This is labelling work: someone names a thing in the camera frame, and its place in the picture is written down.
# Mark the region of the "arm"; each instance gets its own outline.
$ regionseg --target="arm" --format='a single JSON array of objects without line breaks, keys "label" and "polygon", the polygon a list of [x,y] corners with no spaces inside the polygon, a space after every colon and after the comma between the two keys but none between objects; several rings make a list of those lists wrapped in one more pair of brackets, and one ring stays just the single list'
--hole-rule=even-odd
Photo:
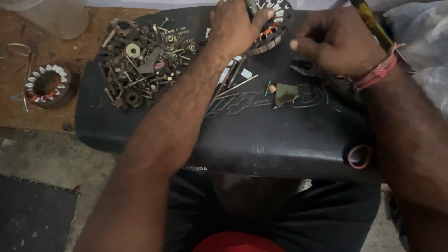
[{"label": "arm", "polygon": [[[291,47],[354,79],[387,57],[354,8],[311,12]],[[379,171],[401,200],[410,245],[446,249],[448,124],[397,66],[361,95],[377,139]]]},{"label": "arm", "polygon": [[268,12],[251,24],[244,1],[218,3],[208,45],[135,130],[75,252],[162,251],[170,177],[196,144],[219,76],[252,45]]}]

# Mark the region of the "red clothing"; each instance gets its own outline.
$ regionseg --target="red clothing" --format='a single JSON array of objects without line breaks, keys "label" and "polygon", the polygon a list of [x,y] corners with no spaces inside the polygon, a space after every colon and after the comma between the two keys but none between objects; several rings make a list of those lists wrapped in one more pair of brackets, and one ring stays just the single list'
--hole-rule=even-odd
[{"label": "red clothing", "polygon": [[256,235],[223,232],[207,237],[193,252],[284,252],[272,241]]}]

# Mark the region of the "hand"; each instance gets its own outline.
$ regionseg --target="hand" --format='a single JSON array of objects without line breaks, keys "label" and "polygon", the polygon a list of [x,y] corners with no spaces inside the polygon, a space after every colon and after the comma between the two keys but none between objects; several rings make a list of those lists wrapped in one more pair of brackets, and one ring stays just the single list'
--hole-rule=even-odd
[{"label": "hand", "polygon": [[219,1],[216,8],[210,12],[211,31],[208,46],[231,60],[252,46],[260,36],[263,25],[274,14],[271,8],[263,8],[257,12],[251,23],[245,1]]},{"label": "hand", "polygon": [[328,72],[352,78],[387,58],[353,7],[309,12],[290,46]]}]

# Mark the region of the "plastic container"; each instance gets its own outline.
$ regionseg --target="plastic container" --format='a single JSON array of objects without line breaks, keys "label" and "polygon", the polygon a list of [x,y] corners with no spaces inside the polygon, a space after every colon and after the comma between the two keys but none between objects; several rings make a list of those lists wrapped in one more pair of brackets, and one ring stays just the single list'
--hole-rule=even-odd
[{"label": "plastic container", "polygon": [[0,5],[60,39],[74,39],[89,25],[89,14],[79,0],[0,0]]}]

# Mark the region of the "person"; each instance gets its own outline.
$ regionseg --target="person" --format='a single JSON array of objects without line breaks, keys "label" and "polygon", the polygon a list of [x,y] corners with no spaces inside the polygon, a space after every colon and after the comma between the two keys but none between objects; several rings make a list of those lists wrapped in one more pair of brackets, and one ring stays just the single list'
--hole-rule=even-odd
[{"label": "person", "polygon": [[[361,249],[378,210],[379,185],[313,181],[272,221],[256,223],[225,215],[209,182],[179,171],[221,73],[272,15],[263,9],[251,22],[243,0],[217,4],[207,46],[133,133],[75,252]],[[290,46],[354,80],[388,57],[353,7],[309,12]],[[398,66],[361,95],[377,140],[378,169],[400,201],[410,249],[446,251],[447,123]]]}]

